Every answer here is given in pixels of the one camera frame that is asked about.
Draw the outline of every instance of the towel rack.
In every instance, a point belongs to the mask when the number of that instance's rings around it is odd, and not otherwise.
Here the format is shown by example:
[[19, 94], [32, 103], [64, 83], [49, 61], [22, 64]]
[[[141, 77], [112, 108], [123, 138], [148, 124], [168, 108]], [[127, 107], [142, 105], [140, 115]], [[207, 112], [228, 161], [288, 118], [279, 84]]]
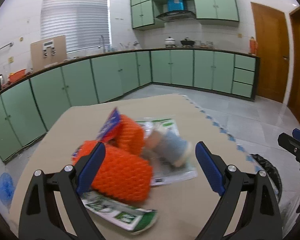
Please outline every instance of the towel rack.
[[5, 46], [3, 46], [2, 48], [0, 48], [0, 49], [3, 49], [3, 48], [5, 48], [5, 47], [7, 47], [7, 46], [10, 46], [10, 47], [12, 47], [13, 46], [13, 42], [10, 42], [9, 44], [7, 44], [7, 45], [5, 45]]

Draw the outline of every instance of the range hood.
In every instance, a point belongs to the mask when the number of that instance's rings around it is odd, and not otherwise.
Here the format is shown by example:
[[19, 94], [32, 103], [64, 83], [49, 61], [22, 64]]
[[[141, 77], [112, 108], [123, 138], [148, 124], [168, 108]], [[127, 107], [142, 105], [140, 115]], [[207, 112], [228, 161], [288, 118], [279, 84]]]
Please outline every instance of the range hood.
[[158, 19], [165, 22], [174, 22], [186, 18], [196, 18], [195, 14], [187, 10], [170, 11], [157, 16]]

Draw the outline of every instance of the drawer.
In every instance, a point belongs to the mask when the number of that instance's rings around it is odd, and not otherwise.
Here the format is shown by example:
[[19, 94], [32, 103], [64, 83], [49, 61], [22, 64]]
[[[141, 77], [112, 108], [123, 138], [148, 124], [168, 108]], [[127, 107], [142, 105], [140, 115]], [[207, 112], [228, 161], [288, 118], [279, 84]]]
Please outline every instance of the drawer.
[[252, 85], [238, 83], [235, 81], [233, 82], [232, 94], [250, 98], [251, 93], [252, 93]]
[[233, 77], [234, 81], [253, 85], [253, 79], [254, 79], [254, 72], [243, 70], [240, 68], [234, 69], [234, 77]]
[[235, 55], [234, 67], [255, 71], [256, 59], [253, 57]]

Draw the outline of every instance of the blue plastic bag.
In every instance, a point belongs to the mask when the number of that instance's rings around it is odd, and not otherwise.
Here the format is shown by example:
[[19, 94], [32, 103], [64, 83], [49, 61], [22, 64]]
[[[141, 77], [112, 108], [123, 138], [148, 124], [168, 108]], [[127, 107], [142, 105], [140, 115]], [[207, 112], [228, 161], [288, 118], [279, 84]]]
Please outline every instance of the blue plastic bag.
[[9, 173], [3, 173], [0, 176], [0, 200], [8, 207], [13, 198], [15, 187], [13, 186], [13, 180]]

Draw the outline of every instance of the gray tile floor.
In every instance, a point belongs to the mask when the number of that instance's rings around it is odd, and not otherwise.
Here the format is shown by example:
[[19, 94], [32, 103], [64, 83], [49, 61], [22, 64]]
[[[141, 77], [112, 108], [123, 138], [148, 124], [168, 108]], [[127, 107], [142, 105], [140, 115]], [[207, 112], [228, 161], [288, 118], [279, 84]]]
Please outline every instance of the gray tile floor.
[[[125, 96], [123, 100], [172, 93], [187, 95], [227, 129], [248, 153], [260, 154], [278, 169], [283, 184], [281, 205], [293, 197], [294, 192], [300, 188], [299, 164], [292, 154], [278, 146], [277, 138], [282, 132], [291, 134], [294, 128], [300, 129], [300, 125], [285, 105], [262, 97], [249, 102], [160, 85], [142, 88]], [[6, 171], [11, 174], [15, 185], [37, 145], [38, 143], [6, 165]]]

